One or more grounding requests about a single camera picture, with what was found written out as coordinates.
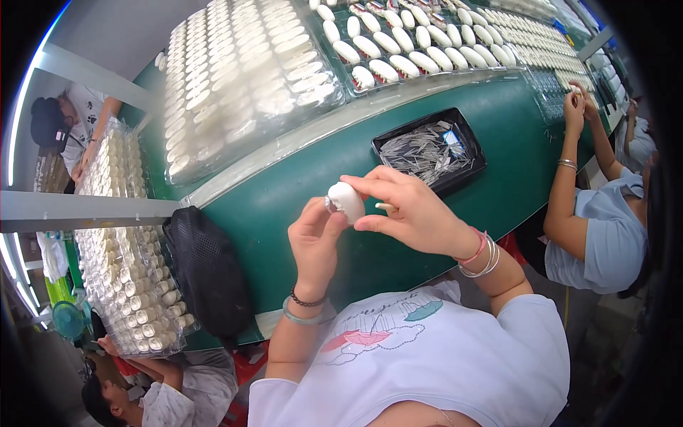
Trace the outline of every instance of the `silver bangle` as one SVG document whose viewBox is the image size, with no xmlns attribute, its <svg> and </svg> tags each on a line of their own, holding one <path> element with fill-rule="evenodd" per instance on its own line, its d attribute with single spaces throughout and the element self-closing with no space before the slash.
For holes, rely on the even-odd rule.
<svg viewBox="0 0 683 427">
<path fill-rule="evenodd" d="M 294 314 L 290 312 L 290 309 L 287 308 L 287 303 L 289 302 L 289 300 L 290 297 L 287 297 L 285 298 L 285 301 L 282 303 L 282 311 L 289 320 L 298 325 L 317 325 L 320 323 L 320 321 L 322 320 L 322 312 L 320 312 L 320 314 L 318 314 L 316 317 L 312 319 L 302 319 L 300 317 L 296 317 Z"/>
<path fill-rule="evenodd" d="M 571 167 L 571 168 L 572 168 L 573 170 L 575 170 L 575 171 L 579 171 L 579 167 L 578 167 L 578 165 L 576 164 L 576 162 L 571 161 L 571 160 L 569 160 L 569 159 L 559 159 L 559 160 L 557 161 L 557 165 L 558 165 L 558 166 L 568 166 L 568 167 Z"/>
<path fill-rule="evenodd" d="M 463 267 L 462 264 L 458 265 L 458 268 L 462 272 L 462 275 L 465 277 L 470 277 L 472 279 L 475 279 L 477 277 L 481 277 L 485 274 L 489 274 L 491 271 L 493 271 L 494 268 L 498 265 L 498 261 L 501 258 L 501 252 L 500 249 L 498 248 L 498 245 L 493 241 L 493 238 L 491 236 L 486 236 L 486 245 L 488 246 L 488 262 L 486 263 L 486 266 L 482 271 L 479 273 L 472 273 L 470 270 L 467 268 Z"/>
</svg>

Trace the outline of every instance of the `umbrella print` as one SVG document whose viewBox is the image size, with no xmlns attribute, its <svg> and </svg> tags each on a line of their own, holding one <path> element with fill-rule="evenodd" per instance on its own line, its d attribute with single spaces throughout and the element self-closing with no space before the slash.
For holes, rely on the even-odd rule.
<svg viewBox="0 0 683 427">
<path fill-rule="evenodd" d="M 372 344 L 377 344 L 378 342 L 384 341 L 389 336 L 391 336 L 391 332 L 386 331 L 354 332 L 346 335 L 346 341 L 361 346 L 371 346 Z"/>
<path fill-rule="evenodd" d="M 351 335 L 351 334 L 356 333 L 356 332 L 358 332 L 358 331 L 360 331 L 360 329 L 356 329 L 355 331 L 345 331 L 345 332 L 343 332 L 342 334 L 337 335 L 336 337 L 334 337 L 334 338 L 332 338 L 331 340 L 329 340 L 329 341 L 327 342 L 327 344 L 325 344 L 324 346 L 322 346 L 322 347 L 320 348 L 320 352 L 321 352 L 321 353 L 327 353 L 327 352 L 329 352 L 329 351 L 336 350 L 337 348 L 339 348 L 339 347 L 341 347 L 341 346 L 343 346 L 344 344 L 347 343 L 346 337 L 347 337 L 348 335 Z"/>
<path fill-rule="evenodd" d="M 404 319 L 406 322 L 417 322 L 418 320 L 425 319 L 434 313 L 436 313 L 443 306 L 443 301 L 430 301 L 425 305 L 422 305 L 412 312 L 408 313 Z"/>
</svg>

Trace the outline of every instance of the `white t-shirt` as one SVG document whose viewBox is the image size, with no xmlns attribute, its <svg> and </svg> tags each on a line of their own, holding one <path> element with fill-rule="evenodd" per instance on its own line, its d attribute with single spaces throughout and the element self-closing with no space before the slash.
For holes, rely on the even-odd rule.
<svg viewBox="0 0 683 427">
<path fill-rule="evenodd" d="M 237 393 L 237 381 L 227 370 L 191 366 L 183 370 L 182 393 L 152 383 L 139 406 L 142 427 L 218 426 Z"/>
<path fill-rule="evenodd" d="M 301 383 L 252 384 L 249 427 L 365 427 L 404 400 L 482 427 L 549 426 L 570 373 L 553 301 L 522 295 L 495 318 L 442 296 L 425 287 L 349 305 Z"/>
<path fill-rule="evenodd" d="M 66 86 L 66 96 L 74 105 L 80 119 L 80 122 L 71 128 L 66 147 L 61 153 L 66 170 L 71 174 L 71 170 L 81 161 L 83 151 L 90 143 L 107 96 L 102 92 L 88 89 L 80 83 L 73 82 Z"/>
</svg>

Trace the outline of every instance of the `black mesh bag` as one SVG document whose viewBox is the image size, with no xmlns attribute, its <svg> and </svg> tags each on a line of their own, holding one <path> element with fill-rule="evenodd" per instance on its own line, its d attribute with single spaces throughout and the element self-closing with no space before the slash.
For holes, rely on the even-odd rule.
<svg viewBox="0 0 683 427">
<path fill-rule="evenodd" d="M 194 206 L 176 210 L 163 227 L 188 312 L 224 347 L 235 347 L 254 314 L 230 240 Z"/>
</svg>

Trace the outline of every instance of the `pink bracelet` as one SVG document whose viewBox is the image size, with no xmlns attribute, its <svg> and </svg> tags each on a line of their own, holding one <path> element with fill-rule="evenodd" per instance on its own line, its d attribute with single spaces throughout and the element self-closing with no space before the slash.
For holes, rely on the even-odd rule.
<svg viewBox="0 0 683 427">
<path fill-rule="evenodd" d="M 477 253 L 475 253 L 474 256 L 473 256 L 472 258 L 468 259 L 468 260 L 459 260 L 459 259 L 457 259 L 456 257 L 452 257 L 455 261 L 458 261 L 458 262 L 461 263 L 461 264 L 467 264 L 468 262 L 474 261 L 474 259 L 475 259 L 477 256 L 480 255 L 480 253 L 484 250 L 484 247 L 486 246 L 486 230 L 484 230 L 484 233 L 482 233 L 482 232 L 480 232 L 479 230 L 477 230 L 476 228 L 474 228 L 474 227 L 471 226 L 471 225 L 470 225 L 470 228 L 471 228 L 472 230 L 476 231 L 477 234 L 479 234 L 479 235 L 481 236 L 481 238 L 482 238 L 482 245 L 479 246 L 479 250 L 477 251 Z"/>
</svg>

